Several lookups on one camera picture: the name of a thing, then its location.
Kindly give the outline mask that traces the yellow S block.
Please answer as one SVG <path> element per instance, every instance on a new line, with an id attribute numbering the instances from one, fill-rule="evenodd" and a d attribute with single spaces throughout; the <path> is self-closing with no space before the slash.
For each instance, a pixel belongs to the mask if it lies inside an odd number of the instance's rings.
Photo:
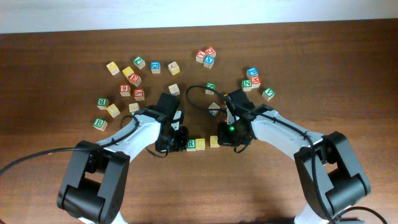
<path id="1" fill-rule="evenodd" d="M 195 146 L 197 151 L 202 151 L 206 149 L 205 138 L 198 138 L 195 140 Z"/>

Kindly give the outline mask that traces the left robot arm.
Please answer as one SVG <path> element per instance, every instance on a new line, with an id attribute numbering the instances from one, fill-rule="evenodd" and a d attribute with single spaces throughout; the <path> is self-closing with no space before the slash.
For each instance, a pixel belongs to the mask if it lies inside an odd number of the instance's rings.
<path id="1" fill-rule="evenodd" d="M 180 100 L 162 93 L 156 105 L 141 108 L 112 136 L 77 144 L 57 195 L 58 208 L 83 223 L 124 223 L 120 208 L 130 162 L 153 144 L 155 157 L 187 146 Z"/>

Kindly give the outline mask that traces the green R block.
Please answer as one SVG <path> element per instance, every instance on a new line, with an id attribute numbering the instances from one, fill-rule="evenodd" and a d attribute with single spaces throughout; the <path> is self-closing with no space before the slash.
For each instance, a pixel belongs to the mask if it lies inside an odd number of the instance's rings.
<path id="1" fill-rule="evenodd" d="M 192 151 L 196 151 L 196 150 L 197 150 L 197 147 L 196 147 L 196 140 L 195 140 L 195 139 L 189 139 L 189 140 L 187 141 L 186 150 L 187 150 L 188 152 L 192 152 Z"/>

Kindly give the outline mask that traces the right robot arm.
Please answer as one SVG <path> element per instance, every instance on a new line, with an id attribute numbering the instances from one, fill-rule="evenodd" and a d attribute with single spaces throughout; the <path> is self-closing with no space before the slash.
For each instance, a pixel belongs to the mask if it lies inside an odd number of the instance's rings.
<path id="1" fill-rule="evenodd" d="M 266 142 L 296 164 L 307 201 L 293 223 L 336 223 L 337 217 L 371 191 L 346 136 L 309 131 L 267 105 L 254 106 L 242 90 L 223 97 L 227 120 L 218 125 L 218 143 L 236 153 L 253 140 Z"/>

